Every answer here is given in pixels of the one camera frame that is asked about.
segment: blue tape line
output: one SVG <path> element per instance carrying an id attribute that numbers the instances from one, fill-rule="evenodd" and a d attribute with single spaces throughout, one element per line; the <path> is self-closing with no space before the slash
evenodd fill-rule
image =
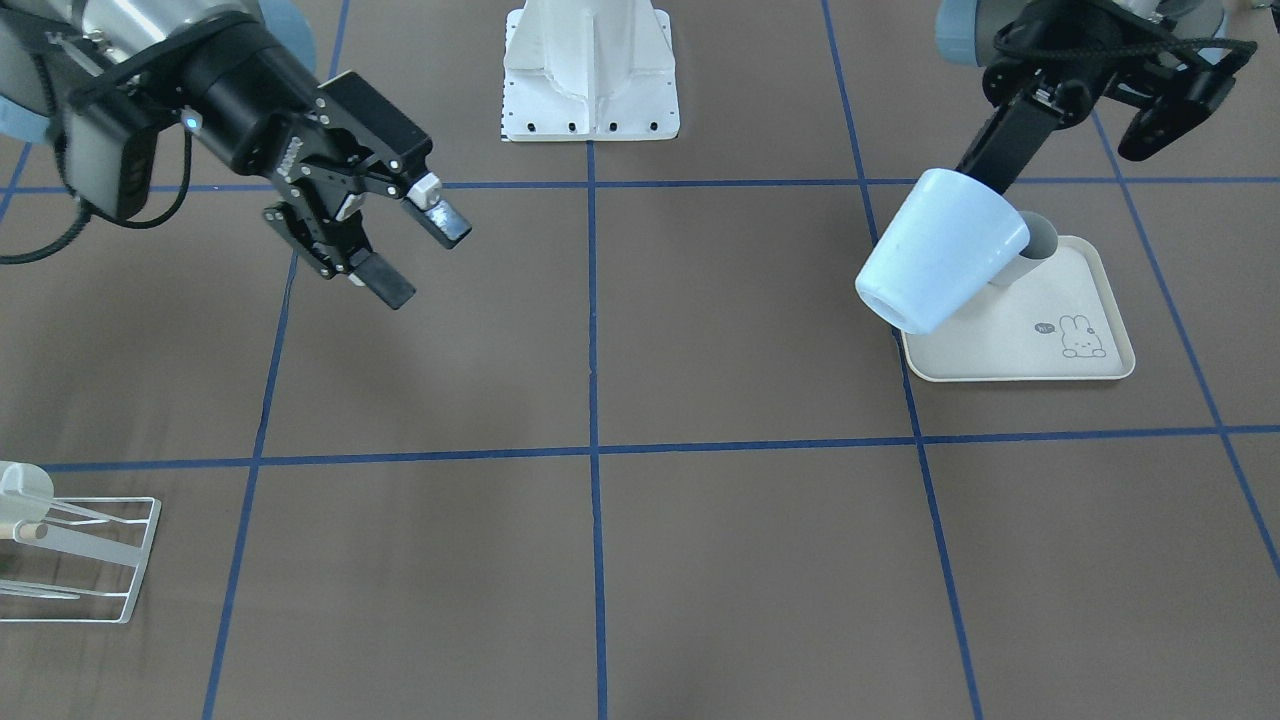
<path id="1" fill-rule="evenodd" d="M 1115 178 L 1018 178 L 1021 184 L 1115 184 Z"/>
<path id="2" fill-rule="evenodd" d="M 1238 178 L 1222 178 L 1222 177 L 1152 177 L 1152 178 L 1130 178 L 1126 177 L 1123 181 L 1128 184 L 1268 184 L 1280 183 L 1280 176 L 1256 176 L 1256 177 L 1238 177 Z"/>
<path id="3" fill-rule="evenodd" d="M 13 195 L 67 195 L 64 187 L 15 187 Z"/>
<path id="4" fill-rule="evenodd" d="M 1128 430 L 1059 430 L 1046 433 L 988 433 L 968 436 L 924 436 L 924 445 L 982 445 L 997 442 L 1061 442 L 1152 437 L 1204 437 L 1217 428 L 1137 428 Z"/>
<path id="5" fill-rule="evenodd" d="M 209 669 L 209 685 L 205 688 L 204 720 L 212 720 L 214 702 L 218 698 L 218 683 L 223 676 L 223 660 L 227 652 L 227 637 L 232 628 L 232 610 L 236 605 L 236 589 L 239 587 L 239 569 L 244 560 L 244 539 L 248 537 L 250 515 L 253 512 L 253 495 L 257 492 L 257 468 L 250 468 L 244 482 L 244 500 L 241 502 L 239 527 L 236 530 L 236 550 L 232 552 L 232 566 L 227 575 L 227 594 L 223 597 L 223 614 L 218 621 L 218 641 L 214 646 L 214 661 Z"/>
<path id="6" fill-rule="evenodd" d="M 1124 172 L 1120 169 L 1120 161 L 1116 160 L 1115 151 L 1111 149 L 1111 138 L 1107 137 L 1107 131 L 1102 127 L 1102 120 L 1098 118 L 1097 111 L 1093 113 L 1093 127 L 1097 128 L 1098 138 L 1102 141 L 1102 149 L 1107 154 L 1107 160 L 1111 161 L 1111 170 L 1120 182 L 1120 191 L 1124 193 L 1125 204 L 1129 206 L 1129 214 L 1133 215 L 1134 227 L 1138 228 L 1138 240 L 1142 241 L 1142 247 L 1147 252 L 1147 261 L 1151 264 L 1151 270 L 1156 275 L 1156 283 L 1160 286 L 1160 292 L 1164 295 L 1165 304 L 1169 306 L 1169 314 L 1174 319 L 1174 327 L 1178 328 L 1178 337 L 1183 342 L 1183 350 L 1187 351 L 1187 359 L 1190 361 L 1192 370 L 1196 373 L 1196 382 L 1199 383 L 1201 392 L 1204 395 L 1204 404 L 1208 406 L 1210 415 L 1213 418 L 1213 425 L 1222 438 L 1222 448 L 1226 451 L 1228 460 L 1231 462 L 1231 470 L 1235 473 L 1235 482 L 1240 486 L 1240 492 L 1244 495 L 1244 501 L 1249 507 L 1249 514 L 1253 515 L 1253 523 L 1258 528 L 1258 536 L 1262 538 L 1262 546 L 1266 548 L 1267 556 L 1271 559 L 1271 569 L 1275 571 L 1276 578 L 1280 578 L 1280 551 L 1276 550 L 1276 543 L 1271 537 L 1271 530 L 1267 529 L 1266 519 L 1258 509 L 1257 498 L 1253 496 L 1253 488 L 1249 487 L 1249 478 L 1244 474 L 1244 468 L 1240 465 L 1239 457 L 1235 455 L 1235 446 L 1231 445 L 1231 436 L 1226 430 L 1226 424 L 1222 423 L 1222 414 L 1219 411 L 1217 402 L 1213 400 L 1213 393 L 1210 391 L 1208 380 L 1204 377 L 1204 370 L 1201 368 L 1199 357 L 1196 355 L 1196 348 L 1192 346 L 1190 333 L 1187 332 L 1187 325 L 1183 323 L 1181 313 L 1178 311 L 1178 305 L 1174 302 L 1174 295 L 1169 290 L 1169 283 L 1165 281 L 1164 270 L 1160 268 L 1160 260 L 1156 258 L 1156 250 L 1151 245 L 1151 238 L 1147 234 L 1147 227 L 1142 222 L 1142 214 L 1138 213 L 1138 205 L 1133 201 L 1133 193 L 1129 192 L 1128 178 L 1124 177 Z"/>
<path id="7" fill-rule="evenodd" d="M 1226 432 L 1242 436 L 1280 433 L 1280 425 L 1228 425 Z"/>
<path id="8" fill-rule="evenodd" d="M 214 644 L 214 661 L 209 669 L 209 687 L 205 689 L 204 720 L 212 720 L 214 703 L 218 700 L 218 685 L 223 674 L 223 659 L 227 655 L 227 638 L 230 634 L 232 612 L 236 606 L 236 591 L 239 587 L 241 562 L 244 559 L 244 542 L 248 538 L 248 525 L 253 514 L 253 496 L 257 492 L 257 475 L 262 447 L 266 445 L 266 428 L 271 421 L 271 404 L 275 397 L 275 380 L 279 374 L 280 356 L 284 351 L 284 332 L 289 324 L 289 301 L 293 295 L 293 281 L 298 274 L 298 256 L 289 258 L 289 272 L 284 281 L 284 297 L 280 300 L 280 315 L 275 324 L 275 342 L 271 347 L 271 364 L 266 372 L 266 388 L 262 391 L 262 414 L 253 438 L 253 457 L 248 479 L 244 483 L 244 500 L 241 505 L 241 521 L 236 530 L 236 550 L 232 553 L 232 566 L 227 577 L 227 596 L 223 600 L 223 615 L 218 624 L 218 641 Z"/>
<path id="9" fill-rule="evenodd" d="M 1230 425 L 1230 434 L 1280 434 L 1280 425 Z M 986 445 L 1015 442 L 1107 441 L 1125 438 L 1207 437 L 1220 434 L 1204 428 L 1135 428 L 1116 430 L 1055 430 L 1029 433 L 987 433 L 955 436 L 922 436 L 924 445 Z M 600 445 L 599 455 L 663 455 L 680 452 L 750 452 L 768 450 L 832 450 L 855 447 L 904 447 L 915 445 L 915 437 L 763 439 L 721 442 L 666 442 L 646 445 Z M 369 452 L 351 455 L 279 455 L 253 457 L 205 457 L 183 460 L 123 460 L 108 462 L 63 462 L 40 466 L 50 473 L 123 473 L 146 470 L 200 470 L 216 468 L 289 468 L 316 465 L 374 465 L 390 462 L 449 462 L 465 460 L 503 460 L 535 457 L 588 457 L 590 446 L 525 447 L 492 450 L 436 450 L 421 452 Z"/>
<path id="10" fill-rule="evenodd" d="M 822 17 L 827 23 L 827 42 L 831 45 L 831 64 L 836 69 L 836 87 L 840 88 L 840 104 L 845 110 L 845 127 L 849 128 L 849 147 L 854 152 L 854 170 L 858 173 L 858 188 L 863 193 L 863 210 L 867 213 L 867 227 L 872 241 L 879 237 L 876 227 L 876 213 L 872 211 L 872 193 L 867 187 L 867 169 L 863 167 L 861 145 L 858 143 L 858 126 L 854 123 L 852 105 L 849 104 L 849 88 L 845 85 L 845 67 L 840 60 L 840 46 L 836 44 L 836 26 L 831 20 L 831 4 L 822 0 Z"/>
<path id="11" fill-rule="evenodd" d="M 338 13 L 338 32 L 333 37 L 333 56 L 329 58 L 329 77 L 338 76 L 338 65 L 342 60 L 342 44 L 347 40 L 347 17 L 351 14 L 351 0 L 342 0 L 342 10 Z"/>
<path id="12" fill-rule="evenodd" d="M 252 457 L 209 457 L 192 460 L 137 460 L 119 462 L 52 462 L 40 464 L 46 473 L 128 473 L 142 470 L 209 470 L 216 468 L 252 468 Z"/>
<path id="13" fill-rule="evenodd" d="M 900 447 L 915 445 L 915 438 L 832 438 L 832 439 L 765 439 L 742 442 L 669 442 L 653 445 L 605 445 L 600 455 L 659 455 L 669 452 L 741 452 L 751 450 L 822 450 L 841 447 Z"/>
<path id="14" fill-rule="evenodd" d="M 581 181 L 484 181 L 484 182 L 447 182 L 445 190 L 582 190 L 586 187 Z"/>
<path id="15" fill-rule="evenodd" d="M 919 178 L 867 178 L 867 184 L 915 184 Z"/>
<path id="16" fill-rule="evenodd" d="M 585 457 L 589 447 L 531 447 L 513 450 L 442 450 L 431 452 L 372 452 L 364 455 L 294 455 L 264 457 L 264 468 L 301 465 L 374 465 L 390 462 L 449 462 L 457 460 L 502 460 L 512 457 Z"/>
<path id="17" fill-rule="evenodd" d="M 595 574 L 595 702 L 599 720 L 609 717 L 609 662 L 604 606 L 604 509 L 600 498 L 599 293 L 596 284 L 595 142 L 586 143 L 588 406 L 591 461 L 591 557 Z"/>
<path id="18" fill-rule="evenodd" d="M 942 582 L 947 588 L 947 603 L 951 607 L 951 623 L 955 626 L 956 644 L 960 647 L 960 662 L 964 667 L 965 685 L 969 689 L 969 705 L 974 720 L 983 720 L 982 698 L 978 694 L 978 676 L 973 667 L 973 655 L 969 651 L 969 633 L 965 630 L 964 614 L 960 611 L 960 593 L 956 591 L 955 573 L 951 569 L 951 552 L 947 550 L 947 537 L 942 529 L 942 511 L 933 487 L 933 471 L 929 469 L 929 456 L 925 451 L 924 436 L 920 432 L 920 414 L 915 405 L 915 391 L 911 388 L 911 373 L 906 365 L 906 346 L 902 334 L 895 329 L 893 342 L 897 343 L 899 363 L 902 372 L 902 393 L 906 396 L 906 409 L 911 418 L 911 436 L 915 439 L 915 456 L 920 464 L 920 477 L 924 480 L 924 497 L 929 505 L 929 519 L 933 523 L 933 542 L 938 547 L 938 561 L 942 565 Z"/>
<path id="19" fill-rule="evenodd" d="M 844 67 L 840 60 L 840 49 L 836 44 L 836 29 L 831 19 L 831 5 L 828 0 L 822 0 L 822 13 L 827 23 L 827 40 L 831 44 L 831 60 L 836 68 L 836 82 L 840 86 L 840 100 L 845 110 L 845 123 L 849 126 L 849 142 L 854 151 L 854 165 L 858 170 L 858 179 L 861 193 L 863 193 L 863 208 L 867 213 L 867 228 L 870 231 L 872 242 L 877 242 L 879 238 L 879 229 L 876 223 L 876 210 L 872 206 L 870 191 L 867 184 L 867 173 L 863 168 L 861 150 L 858 142 L 858 128 L 854 123 L 852 108 L 849 104 L 849 91 L 845 85 Z M 933 492 L 933 474 L 929 470 L 929 457 L 925 451 L 924 442 L 922 441 L 920 432 L 920 419 L 919 413 L 915 406 L 915 395 L 911 391 L 911 375 L 906 365 L 906 352 L 902 346 L 902 338 L 897 331 L 893 331 L 893 341 L 897 343 L 899 348 L 899 365 L 902 373 L 902 392 L 906 400 L 908 414 L 911 419 L 911 436 L 913 443 L 915 445 L 916 459 L 920 464 L 920 478 L 924 482 L 925 497 L 929 503 L 929 515 L 933 520 L 933 537 L 938 547 L 938 560 L 942 565 L 942 578 L 947 588 L 947 601 L 951 606 L 951 620 L 955 625 L 956 642 L 960 647 L 960 660 L 964 665 L 965 684 L 969 689 L 969 702 L 973 707 L 974 720 L 983 720 L 982 715 L 982 701 L 978 696 L 978 680 L 973 669 L 973 660 L 969 653 L 969 641 L 965 633 L 964 616 L 960 612 L 960 597 L 956 593 L 955 579 L 951 573 L 951 556 L 947 552 L 946 536 L 942 532 L 942 516 L 938 511 L 937 498 Z"/>
<path id="20" fill-rule="evenodd" d="M 758 178 L 758 179 L 685 179 L 685 181 L 602 181 L 596 187 L 847 187 L 859 184 L 856 178 Z"/>

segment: black cable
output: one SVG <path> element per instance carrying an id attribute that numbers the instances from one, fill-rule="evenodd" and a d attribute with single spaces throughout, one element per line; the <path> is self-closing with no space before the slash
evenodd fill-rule
<path id="1" fill-rule="evenodd" d="M 52 78 L 49 74 L 49 65 L 47 63 L 45 63 L 45 59 L 40 55 L 33 55 L 32 60 L 36 63 L 36 73 L 40 76 L 40 87 L 45 95 L 45 105 L 49 106 L 50 122 L 56 122 L 58 96 L 54 92 L 54 83 Z M 58 177 L 61 179 L 63 187 L 65 187 L 67 191 L 70 192 L 72 195 L 76 195 L 76 188 L 73 188 L 67 182 L 67 136 L 64 133 L 58 133 L 58 137 L 54 138 L 54 160 L 58 164 Z M 174 215 L 177 215 L 178 210 L 182 209 L 183 202 L 187 200 L 187 192 L 191 190 L 191 160 L 192 160 L 191 133 L 183 132 L 182 183 L 178 186 L 178 196 L 174 197 L 173 204 L 169 206 L 168 210 L 165 210 L 159 217 L 151 220 L 143 220 L 143 222 L 120 220 L 108 215 L 106 213 L 102 213 L 99 208 L 95 208 L 92 204 L 86 202 L 84 200 L 79 201 L 81 206 L 82 209 L 87 208 L 91 215 L 97 215 L 99 218 L 102 218 L 104 220 L 122 228 L 136 229 L 136 231 L 147 231 L 157 228 L 164 223 L 169 222 Z M 88 223 L 77 222 L 76 224 L 73 224 L 73 228 L 77 228 L 76 231 L 78 233 L 81 229 L 84 228 L 86 224 Z M 49 247 L 59 246 L 58 250 L 61 250 L 70 242 L 70 240 L 68 240 L 67 242 L 61 242 L 61 238 L 59 238 L 59 241 L 55 241 Z"/>
<path id="2" fill-rule="evenodd" d="M 88 202 L 81 200 L 78 202 L 79 210 L 76 213 L 76 220 L 72 227 L 67 228 L 67 232 L 61 237 L 50 242 L 49 245 L 41 247 L 40 250 L 32 250 L 31 252 L 23 252 L 20 255 L 0 255 L 0 265 L 26 265 L 27 263 L 35 263 L 36 260 L 44 260 L 54 252 L 67 247 L 76 240 L 84 225 L 93 219 L 93 210 L 90 208 Z"/>
<path id="3" fill-rule="evenodd" d="M 54 94 L 54 82 L 49 77 L 49 65 L 45 64 L 45 59 L 40 55 L 33 55 L 32 60 L 36 63 L 36 73 L 40 76 L 40 87 L 45 92 L 45 105 L 49 108 L 49 122 L 58 122 L 58 96 Z M 65 178 L 64 174 L 64 152 L 67 147 L 67 138 L 58 133 L 54 138 L 54 158 L 58 160 L 58 176 Z M 67 232 L 61 237 L 50 242 L 49 245 L 41 247 L 40 250 L 32 250 L 31 252 L 22 252 L 19 255 L 0 255 L 0 265 L 26 265 L 27 263 L 35 263 L 36 260 L 44 260 L 54 252 L 67 247 L 73 240 L 79 237 L 79 233 L 84 229 L 84 225 L 93 219 L 93 208 L 83 201 L 77 200 L 76 219 L 72 225 L 67 228 Z"/>
<path id="4" fill-rule="evenodd" d="M 1230 40 L 1225 37 L 1192 37 L 1187 40 L 1169 40 L 1160 42 L 1142 42 L 1138 45 L 1121 45 L 1119 47 L 1073 47 L 1069 50 L 1039 50 L 1033 47 L 1018 47 L 1010 45 L 1002 36 L 996 36 L 996 50 L 1010 58 L 1025 60 L 1092 60 L 1116 58 L 1144 58 L 1158 53 L 1172 53 L 1174 50 L 1204 50 L 1207 47 L 1221 47 L 1244 54 L 1244 61 L 1258 50 L 1258 44 L 1252 40 Z"/>

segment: brown floor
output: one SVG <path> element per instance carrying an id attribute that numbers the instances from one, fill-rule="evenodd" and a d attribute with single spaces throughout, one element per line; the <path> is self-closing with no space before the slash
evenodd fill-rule
<path id="1" fill-rule="evenodd" d="M 1107 101 L 1009 192 L 1098 247 L 1134 375 L 904 386 L 852 278 L 989 114 L 937 3 L 659 3 L 681 136 L 594 147 L 498 141 L 513 0 L 300 5 L 476 229 L 371 201 L 392 313 L 197 149 L 161 229 L 3 270 L 0 457 L 164 502 L 131 624 L 3 625 L 6 720 L 1277 717 L 1268 17 L 1164 155 Z M 46 147 L 10 177 L 35 247 L 70 202 Z"/>

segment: grid line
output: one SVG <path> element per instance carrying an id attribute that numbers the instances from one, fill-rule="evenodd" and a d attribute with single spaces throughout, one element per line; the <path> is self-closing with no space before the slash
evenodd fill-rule
<path id="1" fill-rule="evenodd" d="M 870 233 L 872 245 L 879 240 L 879 229 L 876 223 L 876 209 L 872 206 L 870 190 L 867 184 L 867 173 L 863 167 L 861 147 L 858 142 L 858 126 L 854 123 L 854 111 L 849 101 L 849 90 L 845 85 L 844 64 L 840 60 L 840 44 L 836 40 L 836 26 L 831 19 L 831 4 L 822 0 L 822 14 L 827 23 L 827 41 L 831 44 L 831 61 L 836 69 L 836 85 L 840 87 L 840 100 L 844 105 L 845 123 L 849 128 L 849 143 L 854 152 L 854 168 L 858 172 L 859 190 L 863 196 L 863 209 L 867 213 L 867 228 Z M 978 692 L 978 680 L 973 669 L 973 659 L 969 653 L 968 633 L 964 626 L 964 614 L 960 610 L 960 596 L 956 592 L 955 577 L 951 571 L 951 556 L 947 551 L 946 533 L 942 529 L 942 514 L 938 510 L 937 497 L 933 492 L 933 473 L 929 469 L 929 456 L 920 432 L 920 415 L 915 406 L 915 393 L 911 391 L 911 373 L 906 364 L 906 351 L 902 345 L 902 336 L 896 329 L 892 333 L 897 345 L 899 369 L 902 373 L 902 395 L 906 401 L 908 415 L 911 420 L 911 437 L 915 446 L 916 460 L 920 465 L 920 480 L 924 483 L 924 495 L 929 506 L 929 519 L 933 525 L 933 539 L 938 548 L 938 562 L 942 570 L 942 579 L 946 584 L 947 603 L 951 609 L 951 621 L 956 633 L 956 644 L 960 651 L 960 662 L 964 670 L 965 687 L 969 693 L 969 705 L 974 720 L 983 720 L 982 700 Z"/>
<path id="2" fill-rule="evenodd" d="M 1204 377 L 1204 370 L 1201 366 L 1199 357 L 1196 355 L 1196 348 L 1192 345 L 1190 333 L 1183 323 L 1183 315 L 1178 310 L 1178 304 L 1174 301 L 1174 293 L 1169 287 L 1169 282 L 1165 279 L 1164 270 L 1160 268 L 1160 260 L 1156 258 L 1156 249 L 1152 246 L 1151 237 L 1147 234 L 1147 227 L 1142 220 L 1142 213 L 1138 211 L 1138 205 L 1133 200 L 1133 193 L 1129 192 L 1128 179 L 1124 176 L 1124 170 L 1120 168 L 1120 161 L 1116 160 L 1116 154 L 1111 149 L 1111 140 L 1107 137 L 1107 131 L 1102 127 L 1102 119 L 1098 118 L 1097 111 L 1093 113 L 1093 127 L 1098 131 L 1098 138 L 1102 142 L 1102 149 L 1106 151 L 1107 160 L 1111 163 L 1111 169 L 1115 172 L 1116 179 L 1120 182 L 1120 191 L 1124 193 L 1125 204 L 1129 206 L 1129 214 L 1133 217 L 1134 227 L 1138 229 L 1138 240 L 1142 242 L 1142 247 L 1147 254 L 1147 261 L 1151 264 L 1151 272 L 1156 277 L 1156 283 L 1160 286 L 1160 292 L 1165 297 L 1165 304 L 1174 320 L 1174 327 L 1178 329 L 1178 337 L 1181 340 L 1183 348 L 1187 351 L 1187 359 L 1190 361 L 1192 370 L 1196 373 L 1196 380 L 1199 383 L 1201 392 L 1204 395 L 1204 404 L 1208 406 L 1210 415 L 1213 418 L 1213 427 L 1217 429 L 1217 434 L 1222 441 L 1222 448 L 1226 451 L 1226 457 L 1231 464 L 1231 470 L 1235 473 L 1235 482 L 1240 486 L 1240 493 L 1244 496 L 1244 502 L 1249 509 L 1249 514 L 1253 516 L 1254 525 L 1257 525 L 1258 536 L 1262 538 L 1262 546 L 1266 548 L 1267 556 L 1271 559 L 1271 569 L 1275 571 L 1276 578 L 1280 578 L 1280 552 L 1276 551 L 1275 541 L 1271 538 L 1271 532 L 1267 529 L 1266 519 L 1262 516 L 1262 510 L 1258 507 L 1257 497 L 1254 497 L 1253 488 L 1249 486 L 1249 478 L 1244 474 L 1240 459 L 1235 454 L 1235 446 L 1231 443 L 1231 434 L 1226 432 L 1226 424 L 1222 421 L 1222 414 L 1217 407 L 1217 401 L 1213 400 L 1213 392 L 1208 387 L 1208 379 Z"/>
<path id="3" fill-rule="evenodd" d="M 595 142 L 586 143 L 588 406 L 591 464 L 591 561 L 595 577 L 595 701 L 599 720 L 609 717 L 609 667 L 604 588 L 604 502 L 600 493 L 599 292 L 596 284 Z"/>
<path id="4" fill-rule="evenodd" d="M 1184 428 L 1134 428 L 1111 430 L 1048 430 L 1027 433 L 986 434 L 922 434 L 924 445 L 998 445 L 1042 442 L 1094 442 L 1111 439 L 1143 439 L 1162 437 L 1206 437 L 1226 432 L 1233 436 L 1280 434 L 1280 425 L 1229 425 Z M 813 439 L 762 439 L 762 441 L 709 441 L 668 442 L 640 445 L 602 445 L 599 455 L 662 455 L 696 452 L 753 452 L 769 450 L 832 450 L 858 447 L 902 447 L 915 443 L 914 436 L 813 438 Z M 90 462 L 42 462 L 49 473 L 124 473 L 152 470 L 200 470 L 215 468 L 289 468 L 315 465 L 376 465 L 389 462 L 457 462 L 467 460 L 538 459 L 538 457 L 589 457 L 590 446 L 526 447 L 495 450 L 434 450 L 421 452 L 369 452 L 348 455 L 276 455 L 253 457 L 204 457 L 184 460 L 120 460 Z"/>
<path id="5" fill-rule="evenodd" d="M 244 498 L 241 502 L 239 524 L 236 529 L 236 544 L 232 551 L 232 564 L 227 574 L 227 594 L 223 598 L 223 612 L 218 623 L 218 639 L 214 643 L 214 660 L 209 669 L 209 685 L 205 691 L 204 720 L 212 720 L 214 705 L 218 700 L 218 687 L 221 680 L 223 660 L 227 655 L 227 639 L 230 635 L 232 612 L 236 607 L 236 591 L 239 588 L 239 573 L 244 560 L 244 546 L 253 516 L 253 498 L 257 493 L 259 471 L 262 468 L 262 448 L 266 445 L 266 429 L 271 421 L 271 404 L 275 397 L 275 382 L 279 378 L 280 356 L 284 351 L 284 333 L 289 323 L 289 300 L 293 296 L 293 281 L 297 278 L 298 256 L 289 259 L 289 272 L 284 281 L 284 297 L 280 301 L 280 316 L 275 327 L 275 343 L 271 348 L 271 364 L 266 373 L 266 388 L 262 392 L 262 415 L 253 439 L 253 457 L 250 460 L 248 478 L 244 482 Z"/>

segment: white cup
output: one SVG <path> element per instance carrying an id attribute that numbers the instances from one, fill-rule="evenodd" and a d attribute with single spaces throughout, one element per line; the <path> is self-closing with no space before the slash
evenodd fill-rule
<path id="1" fill-rule="evenodd" d="M 858 273 L 858 295 L 891 325 L 928 334 L 997 275 L 1009 284 L 1052 255 L 1057 231 L 1044 218 L 1027 215 L 969 176 L 925 170 Z M 1029 254 L 1043 256 L 1001 275 L 1028 249 L 1028 223 L 1039 240 Z"/>

